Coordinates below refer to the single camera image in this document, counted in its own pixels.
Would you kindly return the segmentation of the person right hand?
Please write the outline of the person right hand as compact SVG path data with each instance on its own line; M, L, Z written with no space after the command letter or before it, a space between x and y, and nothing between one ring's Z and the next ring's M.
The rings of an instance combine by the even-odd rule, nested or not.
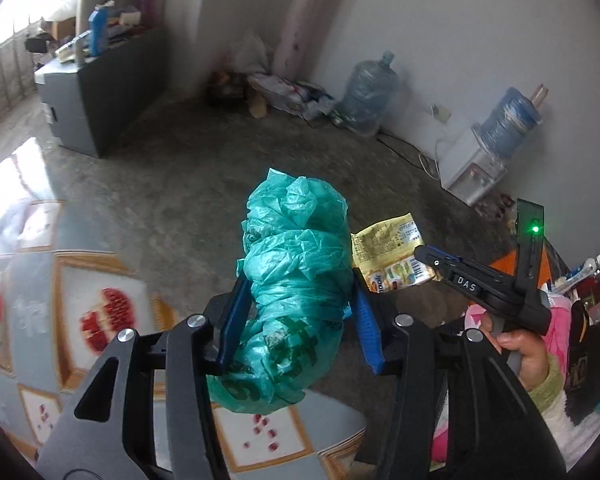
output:
M518 353L520 365L517 377L527 391L538 388L548 376L550 363L543 339L526 330L511 330L495 335L493 320L489 313L482 316L480 330L498 353L504 350Z

